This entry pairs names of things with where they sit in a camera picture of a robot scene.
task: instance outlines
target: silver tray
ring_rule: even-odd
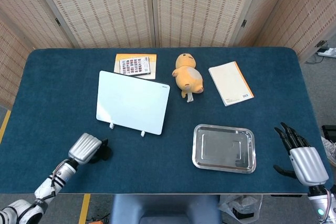
[[[193,163],[201,169],[254,172],[257,164],[252,131],[199,124],[194,130]]]

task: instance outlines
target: plastic bag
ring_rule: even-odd
[[[240,223],[248,224],[259,219],[262,201],[262,195],[221,195],[218,208],[238,220]],[[233,208],[241,214],[254,213],[254,216],[239,220],[234,215]]]

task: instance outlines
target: woven panel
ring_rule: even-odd
[[[285,46],[302,55],[336,22],[336,0],[281,0],[256,46]]]
[[[162,47],[228,46],[245,0],[157,0]]]
[[[71,47],[40,0],[0,0],[0,8],[37,48]]]
[[[247,23],[239,30],[234,46],[251,47],[254,45],[265,21],[278,0],[253,0],[246,14]]]
[[[0,104],[9,109],[31,50],[0,20]]]
[[[53,0],[80,47],[151,47],[147,0]]]

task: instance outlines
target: blue tablecloth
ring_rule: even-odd
[[[191,53],[205,91],[186,103],[171,76],[176,57]],[[171,86],[162,135],[126,127],[109,129],[96,120],[98,75],[113,71],[117,53],[157,54],[156,81]],[[208,72],[237,61],[255,97],[225,107]],[[297,180],[283,177],[278,164],[290,160],[274,131],[284,121],[323,150],[297,56],[289,48],[43,49],[28,57],[19,92],[0,145],[0,193],[31,193],[68,156],[83,133],[107,137],[109,161],[78,169],[67,193],[306,193]],[[198,124],[244,127],[255,136],[257,168],[235,174],[196,168],[193,131]]]

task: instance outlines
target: power strip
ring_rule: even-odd
[[[331,58],[336,58],[336,48],[329,48],[328,50],[324,52],[318,52],[317,54],[319,56],[326,56],[326,57],[331,57]]]

